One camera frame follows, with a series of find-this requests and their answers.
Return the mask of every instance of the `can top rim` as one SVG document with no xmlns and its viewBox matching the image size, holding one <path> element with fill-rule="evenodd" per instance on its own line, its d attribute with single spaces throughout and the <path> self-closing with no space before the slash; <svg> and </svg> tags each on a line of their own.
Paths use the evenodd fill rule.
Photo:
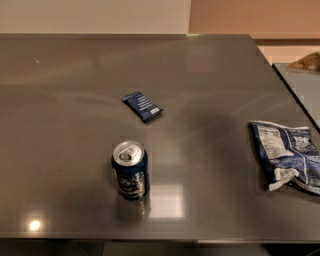
<svg viewBox="0 0 320 256">
<path fill-rule="evenodd" d="M 124 141 L 113 151 L 113 159 L 122 166 L 138 164 L 144 157 L 143 146 L 136 141 Z"/>
</svg>

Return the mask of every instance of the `beverage can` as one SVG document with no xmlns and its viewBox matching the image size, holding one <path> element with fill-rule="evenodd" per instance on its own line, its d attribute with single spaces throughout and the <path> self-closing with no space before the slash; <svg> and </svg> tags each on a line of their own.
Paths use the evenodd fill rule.
<svg viewBox="0 0 320 256">
<path fill-rule="evenodd" d="M 113 151 L 112 167 L 120 194 L 126 199 L 141 199 L 149 191 L 148 155 L 135 141 L 120 143 Z"/>
</svg>

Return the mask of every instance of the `crumpled bag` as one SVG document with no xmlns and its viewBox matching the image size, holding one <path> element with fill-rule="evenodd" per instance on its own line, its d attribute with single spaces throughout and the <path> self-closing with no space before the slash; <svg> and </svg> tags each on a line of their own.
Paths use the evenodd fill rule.
<svg viewBox="0 0 320 256">
<path fill-rule="evenodd" d="M 251 121 L 250 127 L 270 191 L 290 182 L 320 194 L 320 159 L 308 127 L 290 128 L 265 121 Z"/>
<path fill-rule="evenodd" d="M 320 72 L 320 52 L 311 53 L 288 65 L 289 69 L 300 69 Z"/>
</svg>

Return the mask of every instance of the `wall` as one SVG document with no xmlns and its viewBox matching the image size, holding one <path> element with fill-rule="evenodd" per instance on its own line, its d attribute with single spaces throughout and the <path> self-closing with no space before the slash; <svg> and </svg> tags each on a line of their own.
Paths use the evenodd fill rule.
<svg viewBox="0 0 320 256">
<path fill-rule="evenodd" d="M 194 0 L 191 33 L 320 38 L 319 0 Z"/>
<path fill-rule="evenodd" d="M 1 0 L 0 33 L 187 33 L 191 0 Z"/>
</svg>

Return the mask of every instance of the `blue wrapper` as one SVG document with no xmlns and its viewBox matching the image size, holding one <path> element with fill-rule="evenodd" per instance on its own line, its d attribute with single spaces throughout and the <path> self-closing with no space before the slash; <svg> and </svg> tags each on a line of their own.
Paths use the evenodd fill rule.
<svg viewBox="0 0 320 256">
<path fill-rule="evenodd" d="M 320 194 L 320 160 L 308 127 L 252 121 L 254 144 L 269 190 L 288 182 Z"/>
<path fill-rule="evenodd" d="M 126 95 L 121 100 L 138 114 L 144 123 L 151 121 L 163 111 L 141 92 Z"/>
</svg>

